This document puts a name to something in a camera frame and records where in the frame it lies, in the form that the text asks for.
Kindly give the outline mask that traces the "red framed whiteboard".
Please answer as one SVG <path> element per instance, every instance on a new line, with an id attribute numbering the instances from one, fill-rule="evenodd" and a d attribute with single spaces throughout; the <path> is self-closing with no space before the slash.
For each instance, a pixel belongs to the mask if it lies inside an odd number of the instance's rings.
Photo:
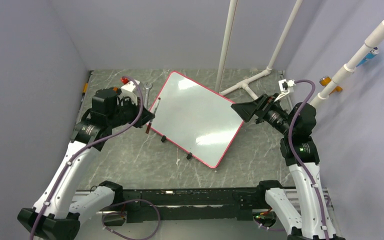
<path id="1" fill-rule="evenodd" d="M 217 168 L 243 125 L 233 101 L 172 71 L 150 109 L 151 129 L 207 167 Z"/>

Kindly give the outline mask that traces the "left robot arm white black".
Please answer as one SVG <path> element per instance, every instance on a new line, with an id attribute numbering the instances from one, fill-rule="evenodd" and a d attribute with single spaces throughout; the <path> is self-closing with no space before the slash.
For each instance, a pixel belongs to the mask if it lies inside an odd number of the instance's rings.
<path id="1" fill-rule="evenodd" d="M 105 143 L 116 136 L 115 128 L 141 128 L 154 118 L 143 98 L 140 88 L 109 87 L 95 92 L 91 107 L 74 127 L 65 156 L 48 187 L 32 207 L 22 208 L 17 216 L 31 239 L 72 240 L 96 212 L 106 207 L 117 210 L 123 205 L 123 187 L 108 180 L 82 200 L 73 201 L 73 197 L 90 164 Z"/>

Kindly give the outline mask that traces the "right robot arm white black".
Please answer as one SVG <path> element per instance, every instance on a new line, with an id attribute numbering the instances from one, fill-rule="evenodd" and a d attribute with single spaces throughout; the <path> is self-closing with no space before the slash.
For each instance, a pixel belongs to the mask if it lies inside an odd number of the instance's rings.
<path id="1" fill-rule="evenodd" d="M 299 102 L 287 113 L 275 102 L 277 96 L 263 94 L 256 100 L 231 105 L 244 122 L 256 116 L 256 124 L 268 123 L 283 135 L 280 151 L 295 184 L 299 209 L 287 199 L 278 180 L 259 182 L 256 203 L 274 211 L 289 240 L 340 240 L 324 198 L 320 158 L 311 136 L 317 123 L 316 109 Z"/>

